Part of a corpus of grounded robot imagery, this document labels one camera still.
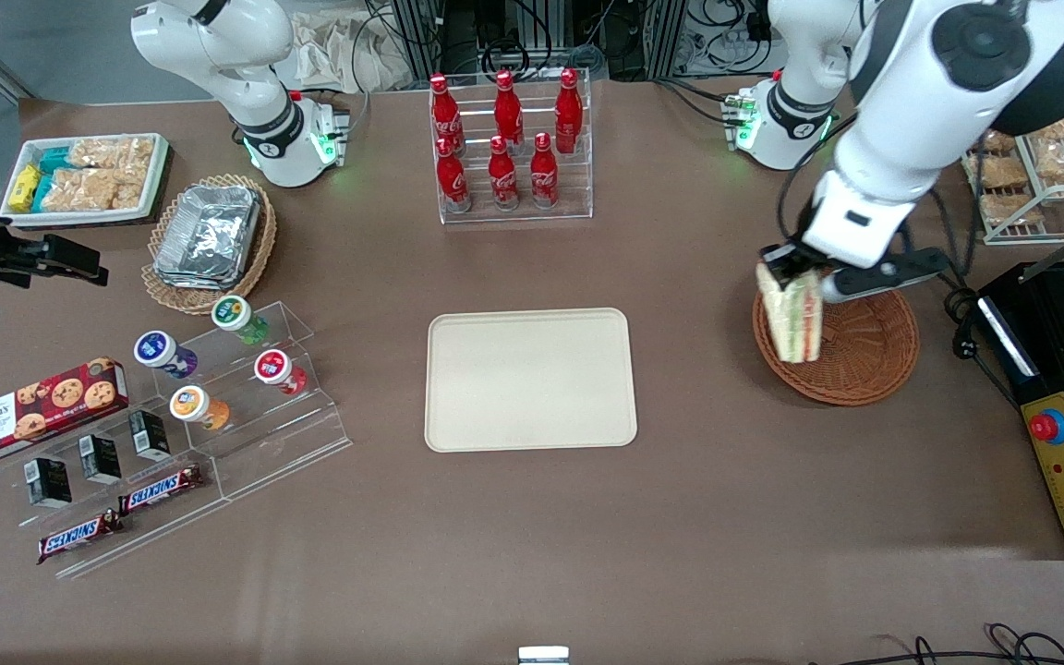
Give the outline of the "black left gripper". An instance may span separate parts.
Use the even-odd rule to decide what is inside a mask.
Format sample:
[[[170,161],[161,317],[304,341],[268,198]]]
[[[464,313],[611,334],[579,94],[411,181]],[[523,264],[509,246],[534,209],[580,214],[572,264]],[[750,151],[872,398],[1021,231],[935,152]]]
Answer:
[[[822,286],[824,279],[833,270],[830,257],[798,238],[766,246],[761,261],[777,289],[786,289],[793,281],[792,275],[802,275],[803,286]]]

